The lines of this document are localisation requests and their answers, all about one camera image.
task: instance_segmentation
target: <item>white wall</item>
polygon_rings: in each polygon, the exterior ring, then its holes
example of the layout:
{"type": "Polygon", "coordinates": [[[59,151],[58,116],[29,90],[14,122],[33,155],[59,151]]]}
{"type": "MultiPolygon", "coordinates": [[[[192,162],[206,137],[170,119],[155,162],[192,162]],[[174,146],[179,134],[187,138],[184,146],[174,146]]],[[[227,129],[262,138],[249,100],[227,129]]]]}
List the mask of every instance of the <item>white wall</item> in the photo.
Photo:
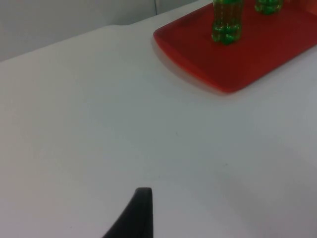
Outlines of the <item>white wall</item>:
{"type": "Polygon", "coordinates": [[[196,0],[156,0],[158,14],[189,4],[196,0]]]}
{"type": "Polygon", "coordinates": [[[0,61],[154,15],[154,0],[0,0],[0,61]]]}

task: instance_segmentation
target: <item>soda bottle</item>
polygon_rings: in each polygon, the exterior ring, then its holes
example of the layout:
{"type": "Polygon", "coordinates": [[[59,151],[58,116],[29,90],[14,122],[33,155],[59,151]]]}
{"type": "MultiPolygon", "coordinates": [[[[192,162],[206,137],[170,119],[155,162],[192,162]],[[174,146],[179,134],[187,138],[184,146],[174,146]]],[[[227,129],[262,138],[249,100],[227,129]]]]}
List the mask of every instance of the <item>soda bottle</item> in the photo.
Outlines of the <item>soda bottle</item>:
{"type": "Polygon", "coordinates": [[[230,44],[240,39],[243,0],[213,0],[212,38],[230,44]]]}
{"type": "Polygon", "coordinates": [[[279,12],[283,6],[283,0],[256,0],[256,11],[269,15],[279,12]]]}

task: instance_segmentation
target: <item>table surface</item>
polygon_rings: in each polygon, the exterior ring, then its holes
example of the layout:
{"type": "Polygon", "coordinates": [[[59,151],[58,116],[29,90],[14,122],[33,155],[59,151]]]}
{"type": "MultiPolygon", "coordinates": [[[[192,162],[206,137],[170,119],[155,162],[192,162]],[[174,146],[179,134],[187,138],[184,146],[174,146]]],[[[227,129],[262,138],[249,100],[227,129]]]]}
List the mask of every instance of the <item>table surface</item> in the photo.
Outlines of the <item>table surface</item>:
{"type": "Polygon", "coordinates": [[[220,95],[152,37],[206,3],[0,63],[3,237],[99,238],[150,186],[155,238],[316,238],[317,48],[220,95]]]}

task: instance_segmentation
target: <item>plastic bottle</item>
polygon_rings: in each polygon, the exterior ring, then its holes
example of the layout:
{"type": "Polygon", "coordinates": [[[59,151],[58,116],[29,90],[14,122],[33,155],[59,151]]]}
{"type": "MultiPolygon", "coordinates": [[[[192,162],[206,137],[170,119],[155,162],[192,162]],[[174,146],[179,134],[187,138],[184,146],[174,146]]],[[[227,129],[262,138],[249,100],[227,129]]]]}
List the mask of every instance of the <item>plastic bottle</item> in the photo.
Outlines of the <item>plastic bottle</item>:
{"type": "Polygon", "coordinates": [[[283,0],[256,0],[256,11],[269,15],[279,12],[283,6],[283,0]]]}
{"type": "Polygon", "coordinates": [[[230,44],[241,37],[243,0],[213,0],[212,38],[230,44]]]}

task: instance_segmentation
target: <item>red tray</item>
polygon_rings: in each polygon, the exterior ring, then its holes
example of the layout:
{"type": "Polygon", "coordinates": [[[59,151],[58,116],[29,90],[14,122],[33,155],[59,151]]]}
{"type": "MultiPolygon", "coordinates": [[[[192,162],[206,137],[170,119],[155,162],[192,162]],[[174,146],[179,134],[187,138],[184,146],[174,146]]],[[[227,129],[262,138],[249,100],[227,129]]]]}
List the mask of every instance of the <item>red tray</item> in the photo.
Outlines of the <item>red tray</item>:
{"type": "Polygon", "coordinates": [[[286,3],[261,15],[246,0],[242,37],[224,46],[211,39],[209,4],[154,33],[159,47],[185,71],[226,93],[240,90],[317,44],[317,16],[286,3]]]}

